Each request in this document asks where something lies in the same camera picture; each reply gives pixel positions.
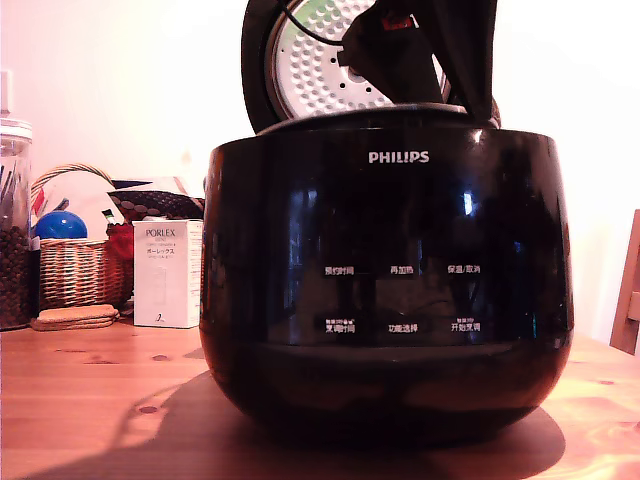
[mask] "coffee beans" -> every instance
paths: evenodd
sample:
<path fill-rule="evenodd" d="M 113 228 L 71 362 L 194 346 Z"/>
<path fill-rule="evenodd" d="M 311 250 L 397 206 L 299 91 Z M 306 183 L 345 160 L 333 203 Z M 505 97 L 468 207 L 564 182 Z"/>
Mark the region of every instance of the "coffee beans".
<path fill-rule="evenodd" d="M 0 231 L 0 329 L 29 324 L 29 238 L 19 227 Z"/>

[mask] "philips logo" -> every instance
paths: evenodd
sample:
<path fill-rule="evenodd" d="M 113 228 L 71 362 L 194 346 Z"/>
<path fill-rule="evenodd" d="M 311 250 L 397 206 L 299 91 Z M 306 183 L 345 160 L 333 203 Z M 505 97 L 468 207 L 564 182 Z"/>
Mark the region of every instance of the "philips logo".
<path fill-rule="evenodd" d="M 369 163 L 429 163 L 429 152 L 369 152 Z"/>

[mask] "cork coaster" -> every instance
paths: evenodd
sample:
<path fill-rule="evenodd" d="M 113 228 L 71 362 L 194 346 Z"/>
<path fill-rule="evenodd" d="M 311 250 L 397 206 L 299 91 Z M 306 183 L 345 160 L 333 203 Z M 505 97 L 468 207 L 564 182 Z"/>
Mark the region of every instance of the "cork coaster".
<path fill-rule="evenodd" d="M 111 305 L 56 308 L 40 312 L 40 316 L 31 321 L 31 328 L 41 332 L 102 328 L 111 325 L 119 316 L 118 310 Z"/>

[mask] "basket handle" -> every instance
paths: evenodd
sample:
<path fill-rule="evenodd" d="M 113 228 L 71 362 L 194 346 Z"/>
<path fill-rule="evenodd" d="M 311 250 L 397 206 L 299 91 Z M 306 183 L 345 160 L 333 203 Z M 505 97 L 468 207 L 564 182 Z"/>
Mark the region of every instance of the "basket handle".
<path fill-rule="evenodd" d="M 98 175 L 99 177 L 104 178 L 107 182 L 109 182 L 109 185 L 113 187 L 113 180 L 111 180 L 111 177 L 107 175 L 106 172 L 100 170 L 99 168 L 92 167 L 91 165 L 86 165 L 84 163 L 70 163 L 70 164 L 61 165 L 59 167 L 49 170 L 48 172 L 43 174 L 41 177 L 39 177 L 35 182 L 33 182 L 31 186 L 31 204 L 33 205 L 36 197 L 40 193 L 40 190 L 42 190 L 42 187 L 44 187 L 44 185 L 49 180 L 57 177 L 58 175 L 62 175 L 63 173 L 69 173 L 69 172 L 93 173 L 95 175 Z"/>

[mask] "red object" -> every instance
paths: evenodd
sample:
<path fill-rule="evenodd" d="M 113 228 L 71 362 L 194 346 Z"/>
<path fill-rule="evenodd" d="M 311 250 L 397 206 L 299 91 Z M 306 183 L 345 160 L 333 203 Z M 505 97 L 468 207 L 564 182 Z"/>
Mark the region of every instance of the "red object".
<path fill-rule="evenodd" d="M 414 28 L 416 25 L 411 17 L 383 18 L 382 26 L 386 31 L 402 30 L 403 28 Z"/>
<path fill-rule="evenodd" d="M 33 207 L 32 207 L 33 213 L 35 213 L 37 216 L 40 216 L 43 205 L 44 205 L 44 191 L 40 189 L 40 191 L 38 192 L 38 195 L 36 195 L 36 198 L 33 201 Z"/>
<path fill-rule="evenodd" d="M 122 260 L 133 260 L 133 225 L 109 225 L 107 248 Z"/>

